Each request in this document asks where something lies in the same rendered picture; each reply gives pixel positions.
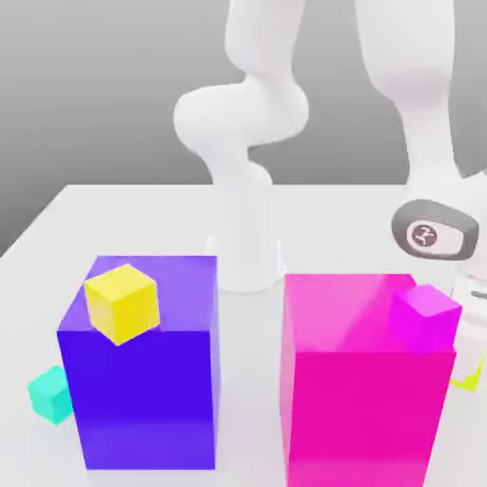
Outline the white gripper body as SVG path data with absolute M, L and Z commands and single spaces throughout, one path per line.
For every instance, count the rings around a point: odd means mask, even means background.
M 464 321 L 487 326 L 487 281 L 459 276 L 453 286 L 452 299 L 462 306 Z

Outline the small lime cube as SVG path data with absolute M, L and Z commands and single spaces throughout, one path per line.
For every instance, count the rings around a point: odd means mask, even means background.
M 457 353 L 450 383 L 469 392 L 475 392 L 480 380 L 486 354 L 487 350 L 484 350 L 478 357 L 468 358 L 465 355 Z

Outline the small magenta cube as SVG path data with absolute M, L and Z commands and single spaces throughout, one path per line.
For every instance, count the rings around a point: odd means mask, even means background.
M 446 352 L 453 349 L 461 312 L 461 304 L 422 284 L 394 294 L 388 324 L 411 352 Z

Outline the small yellow cube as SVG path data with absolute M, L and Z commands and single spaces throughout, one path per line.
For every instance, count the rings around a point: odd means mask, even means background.
M 88 316 L 115 345 L 160 324 L 157 283 L 126 263 L 84 282 Z

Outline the small teal cube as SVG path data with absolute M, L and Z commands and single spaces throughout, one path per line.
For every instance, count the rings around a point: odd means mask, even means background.
M 33 380 L 29 398 L 35 413 L 58 425 L 72 414 L 72 403 L 65 370 L 55 365 Z

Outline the large magenta box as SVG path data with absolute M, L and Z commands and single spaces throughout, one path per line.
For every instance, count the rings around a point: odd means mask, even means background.
M 416 354 L 389 328 L 407 274 L 284 279 L 286 487 L 423 487 L 456 351 Z

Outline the large purple box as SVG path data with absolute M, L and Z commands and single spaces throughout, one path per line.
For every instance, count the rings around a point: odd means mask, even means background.
M 113 344 L 78 291 L 57 339 L 89 470 L 212 470 L 221 368 L 214 256 L 100 256 L 90 277 L 129 263 L 157 283 L 161 321 Z

